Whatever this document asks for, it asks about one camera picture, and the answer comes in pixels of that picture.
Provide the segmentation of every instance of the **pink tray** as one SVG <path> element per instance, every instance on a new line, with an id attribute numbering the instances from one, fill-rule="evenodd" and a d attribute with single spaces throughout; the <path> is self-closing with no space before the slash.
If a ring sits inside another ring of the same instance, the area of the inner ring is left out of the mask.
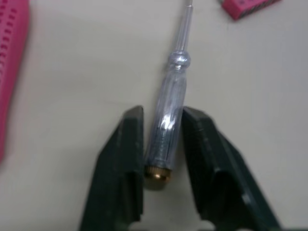
<path id="1" fill-rule="evenodd" d="M 5 124 L 29 23 L 28 0 L 0 0 L 0 161 Z"/>

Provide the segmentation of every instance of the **screwdriver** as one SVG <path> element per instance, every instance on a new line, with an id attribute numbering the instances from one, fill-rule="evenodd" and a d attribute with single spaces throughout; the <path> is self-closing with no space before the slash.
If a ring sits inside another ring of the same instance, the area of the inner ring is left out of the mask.
<path id="1" fill-rule="evenodd" d="M 186 91 L 186 69 L 191 63 L 187 44 L 192 13 L 192 0 L 188 0 L 156 106 L 144 169 L 145 177 L 153 180 L 168 182 L 174 166 Z"/>

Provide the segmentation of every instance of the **clamp jaw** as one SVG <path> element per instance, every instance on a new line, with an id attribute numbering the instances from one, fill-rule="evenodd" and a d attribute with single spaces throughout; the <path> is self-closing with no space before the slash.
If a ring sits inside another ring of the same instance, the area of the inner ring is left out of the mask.
<path id="1" fill-rule="evenodd" d="M 241 154 L 213 120 L 189 107 L 182 115 L 194 201 L 217 231 L 282 231 Z M 143 211 L 143 109 L 124 113 L 101 151 L 80 231 L 128 231 Z"/>

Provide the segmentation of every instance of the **pink box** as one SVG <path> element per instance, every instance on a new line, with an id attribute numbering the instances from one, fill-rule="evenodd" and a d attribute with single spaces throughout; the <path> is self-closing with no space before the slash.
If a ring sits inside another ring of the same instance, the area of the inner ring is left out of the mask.
<path id="1" fill-rule="evenodd" d="M 280 0 L 224 0 L 222 7 L 234 20 L 243 18 Z"/>

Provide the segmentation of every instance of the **pink plastic object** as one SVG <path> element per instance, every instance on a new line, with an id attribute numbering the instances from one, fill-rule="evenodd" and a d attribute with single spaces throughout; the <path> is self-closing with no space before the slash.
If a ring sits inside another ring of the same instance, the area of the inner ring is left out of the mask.
<path id="1" fill-rule="evenodd" d="M 0 0 L 0 161 L 5 124 L 29 23 L 28 0 Z"/>
<path id="2" fill-rule="evenodd" d="M 222 7 L 234 20 L 243 18 L 280 0 L 224 0 Z"/>

